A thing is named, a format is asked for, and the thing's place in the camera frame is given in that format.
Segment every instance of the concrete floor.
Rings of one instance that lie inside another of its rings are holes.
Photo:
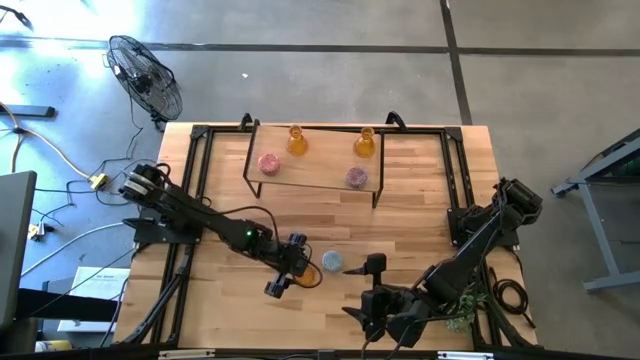
[[[0,35],[105,40],[125,33],[142,41],[180,43],[447,43],[437,0],[201,0],[188,7],[161,0],[14,3],[34,22],[36,33],[25,32],[7,16]],[[635,21],[640,3],[631,0],[450,3],[460,46],[640,47]],[[48,42],[32,49],[0,48],[0,99],[56,107],[54,120],[24,120],[23,125],[40,130],[85,171],[122,156],[135,130],[128,97],[102,66],[102,53]],[[408,123],[460,124],[448,55],[164,51],[156,56],[176,73],[184,101],[179,121],[236,121],[248,111],[264,121],[380,122],[395,110]],[[540,343],[637,357],[640,286],[597,295],[582,290],[582,280],[606,274],[595,235],[578,196],[557,200],[548,189],[640,125],[640,80],[633,76],[640,73],[640,58],[462,56],[461,64],[473,122],[489,126],[501,175],[521,179],[545,199],[538,223],[520,231]],[[145,126],[135,158],[154,158],[161,135],[137,106],[135,120]],[[8,163],[13,141],[12,135],[0,139],[2,161]],[[108,172],[126,164],[112,164]],[[23,145],[17,169],[36,170],[41,188],[62,188],[77,178],[33,139]],[[46,211],[65,201],[64,194],[38,193],[34,207]],[[136,213],[132,206],[102,206],[93,195],[75,195],[74,202],[75,209],[56,214],[65,227],[42,243],[28,244],[25,268],[88,229]],[[129,248],[131,233],[120,228],[87,237],[24,277],[22,286],[39,288],[42,281],[71,277],[79,265],[104,265]]]

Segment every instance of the yellow cable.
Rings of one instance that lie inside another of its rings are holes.
[[[11,120],[13,120],[13,124],[15,129],[19,129],[20,127],[18,126],[18,121],[16,120],[15,116],[13,116],[13,113],[11,112],[11,110],[9,110],[9,108],[0,101],[0,106],[2,106],[4,108],[4,110],[7,112],[7,114],[9,114],[9,117],[11,117]],[[83,173],[82,171],[80,171],[77,167],[75,167],[75,165],[73,165],[71,163],[71,161],[69,161],[69,159],[67,159],[66,156],[64,156],[64,154],[62,153],[62,151],[60,151],[60,149],[58,149],[55,145],[53,145],[52,143],[49,142],[49,140],[47,140],[44,136],[38,134],[35,131],[32,130],[27,130],[27,129],[23,129],[25,132],[31,134],[31,135],[35,135],[37,137],[40,138],[40,140],[44,141],[45,144],[49,145],[55,152],[58,153],[58,155],[60,155],[60,157],[62,158],[62,160],[67,163],[67,165],[69,165],[73,171],[75,171],[76,173],[78,173],[80,176],[84,177],[85,179],[89,178],[89,175]],[[16,143],[16,148],[13,151],[13,155],[11,156],[11,173],[15,172],[15,167],[16,167],[16,157],[18,156],[18,149],[20,148],[20,144],[22,143],[22,136],[20,134],[18,134],[18,142]]]

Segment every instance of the paper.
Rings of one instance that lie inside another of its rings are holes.
[[[76,277],[73,279],[73,286],[78,285],[91,275],[95,274],[98,267],[78,267]],[[129,277],[129,269],[104,269],[98,275],[91,278],[86,283],[80,285],[69,294],[75,296],[86,296],[99,299],[118,299],[122,283]],[[58,331],[69,332],[105,332],[109,329],[108,322],[62,320],[58,325]]]

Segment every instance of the wooden table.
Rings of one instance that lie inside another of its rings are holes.
[[[171,179],[178,184],[193,125],[168,124],[160,149],[159,161],[171,165]],[[489,131],[485,126],[463,126],[462,133],[475,200],[486,205],[494,193],[492,186],[498,181]],[[265,184],[261,198],[255,199],[242,180],[249,136],[215,136],[205,192],[215,209],[253,204],[270,209],[282,237],[292,231],[308,235],[314,248],[312,260],[317,264],[328,250],[343,254],[345,269],[361,266],[367,254],[386,253],[388,270],[383,282],[389,284],[410,286],[427,267],[454,254],[446,220],[449,197],[436,136],[386,136],[384,192],[377,209],[371,209],[368,193],[334,189]],[[194,169],[199,169],[200,159],[201,156],[196,158]],[[453,163],[458,163],[455,156]],[[191,194],[195,182],[192,180]],[[234,216],[271,226],[269,218],[258,211]],[[157,299],[166,253],[167,246],[153,245],[134,259],[116,340],[131,333]],[[488,262],[498,278],[523,284],[512,254],[496,249]],[[191,270],[179,346],[360,349],[364,335],[358,323],[340,308],[360,306],[360,293],[371,287],[370,276],[325,273],[319,287],[292,286],[280,300],[263,294],[266,282],[273,276],[271,269],[232,253],[213,233],[206,232]],[[174,300],[168,306],[162,339],[170,329]],[[534,330],[522,316],[508,318],[524,338],[536,342]],[[369,349],[390,350],[394,345],[385,336],[370,344]],[[470,334],[447,330],[444,322],[429,323],[414,347],[471,348]]]

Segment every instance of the orange glass bottle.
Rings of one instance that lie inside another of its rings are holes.
[[[287,151],[291,155],[304,155],[309,149],[307,139],[302,136],[302,128],[298,125],[292,125],[289,129],[289,141],[287,141]]]
[[[362,128],[360,137],[353,144],[353,151],[360,157],[371,157],[376,152],[376,145],[373,142],[373,129]]]

